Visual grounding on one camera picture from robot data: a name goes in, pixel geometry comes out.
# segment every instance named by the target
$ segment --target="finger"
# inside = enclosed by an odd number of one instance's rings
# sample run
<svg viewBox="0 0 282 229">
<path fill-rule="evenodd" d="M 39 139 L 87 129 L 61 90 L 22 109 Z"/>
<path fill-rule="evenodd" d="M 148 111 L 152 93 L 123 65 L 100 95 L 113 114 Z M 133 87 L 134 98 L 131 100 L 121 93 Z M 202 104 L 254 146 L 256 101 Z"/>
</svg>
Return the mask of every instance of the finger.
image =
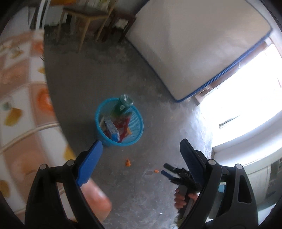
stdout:
<svg viewBox="0 0 282 229">
<path fill-rule="evenodd" d="M 193 193 L 189 193 L 188 197 L 190 197 L 194 201 L 196 201 L 198 199 L 198 196 L 196 194 L 193 194 Z"/>
<path fill-rule="evenodd" d="M 180 200 L 185 200 L 185 197 L 180 195 L 179 193 L 175 193 L 174 196 L 177 198 L 177 199 L 180 199 Z"/>
<path fill-rule="evenodd" d="M 181 209 L 181 208 L 184 207 L 183 205 L 180 205 L 178 203 L 175 203 L 174 206 L 175 206 L 176 209 Z"/>
<path fill-rule="evenodd" d="M 187 204 L 185 201 L 177 199 L 177 198 L 174 198 L 174 202 L 182 206 L 185 206 Z"/>
</svg>

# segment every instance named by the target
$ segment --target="mattress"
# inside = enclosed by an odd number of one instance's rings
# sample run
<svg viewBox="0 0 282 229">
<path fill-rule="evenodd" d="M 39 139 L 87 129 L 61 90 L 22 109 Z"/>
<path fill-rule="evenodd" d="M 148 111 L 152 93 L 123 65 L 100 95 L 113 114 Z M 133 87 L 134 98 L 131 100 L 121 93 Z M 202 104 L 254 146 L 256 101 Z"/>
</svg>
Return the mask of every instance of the mattress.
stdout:
<svg viewBox="0 0 282 229">
<path fill-rule="evenodd" d="M 180 102 L 238 64 L 270 32 L 244 0 L 150 0 L 127 38 Z"/>
</svg>

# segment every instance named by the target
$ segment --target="basket rim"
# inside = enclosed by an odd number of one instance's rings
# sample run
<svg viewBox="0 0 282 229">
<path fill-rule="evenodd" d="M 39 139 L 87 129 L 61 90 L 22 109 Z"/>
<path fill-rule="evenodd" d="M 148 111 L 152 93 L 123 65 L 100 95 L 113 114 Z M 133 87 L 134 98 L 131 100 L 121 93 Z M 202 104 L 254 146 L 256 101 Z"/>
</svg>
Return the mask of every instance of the basket rim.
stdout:
<svg viewBox="0 0 282 229">
<path fill-rule="evenodd" d="M 143 130 L 144 130 L 144 123 L 143 123 L 143 118 L 140 114 L 140 112 L 138 111 L 138 109 L 132 105 L 131 108 L 133 108 L 135 110 L 135 112 L 137 113 L 137 115 L 140 117 L 140 120 L 141 120 L 141 131 L 139 133 L 139 135 L 137 136 L 137 138 L 134 140 L 134 141 L 131 141 L 131 142 L 128 142 L 128 143 L 118 143 L 118 142 L 115 142 L 111 139 L 109 139 L 105 134 L 104 132 L 101 130 L 100 126 L 99 126 L 99 114 L 100 114 L 100 110 L 101 108 L 108 102 L 111 102 L 111 101 L 115 101 L 115 100 L 119 100 L 119 98 L 109 98 L 109 99 L 106 99 L 104 100 L 103 102 L 101 102 L 95 112 L 95 123 L 96 123 L 96 128 L 97 130 L 99 131 L 99 133 L 103 136 L 103 138 L 105 138 L 109 143 L 111 143 L 112 145 L 115 145 L 115 146 L 130 146 L 134 143 L 136 143 L 142 136 L 143 134 Z"/>
</svg>

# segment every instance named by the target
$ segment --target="concrete floor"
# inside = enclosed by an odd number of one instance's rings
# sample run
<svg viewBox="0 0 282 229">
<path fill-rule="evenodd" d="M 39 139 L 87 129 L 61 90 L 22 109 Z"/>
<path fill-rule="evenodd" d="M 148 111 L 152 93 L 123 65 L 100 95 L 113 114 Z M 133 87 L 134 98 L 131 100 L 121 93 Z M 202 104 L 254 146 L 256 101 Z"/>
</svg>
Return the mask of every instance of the concrete floor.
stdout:
<svg viewBox="0 0 282 229">
<path fill-rule="evenodd" d="M 186 167 L 179 144 L 191 145 L 211 157 L 212 133 L 193 100 L 176 103 L 155 72 L 126 40 L 112 36 L 104 43 L 86 37 L 78 54 L 78 38 L 68 25 L 55 44 L 45 28 L 46 77 L 62 130 L 76 154 L 96 139 L 94 114 L 110 97 L 129 94 L 142 114 L 144 132 L 132 146 L 105 148 L 92 175 L 113 203 L 106 228 L 172 228 L 176 185 L 155 169 L 164 163 Z M 125 159 L 132 166 L 125 167 Z"/>
</svg>

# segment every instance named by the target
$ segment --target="chair seat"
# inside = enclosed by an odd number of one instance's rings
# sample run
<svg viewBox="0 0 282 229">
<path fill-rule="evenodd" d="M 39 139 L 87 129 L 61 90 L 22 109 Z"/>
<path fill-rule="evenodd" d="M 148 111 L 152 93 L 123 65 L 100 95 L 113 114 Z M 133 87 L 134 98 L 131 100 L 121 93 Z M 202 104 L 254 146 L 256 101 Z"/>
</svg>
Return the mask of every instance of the chair seat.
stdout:
<svg viewBox="0 0 282 229">
<path fill-rule="evenodd" d="M 71 11 L 78 14 L 84 14 L 90 17 L 94 16 L 107 16 L 108 12 L 99 10 L 90 6 L 70 5 L 63 8 L 64 10 Z"/>
</svg>

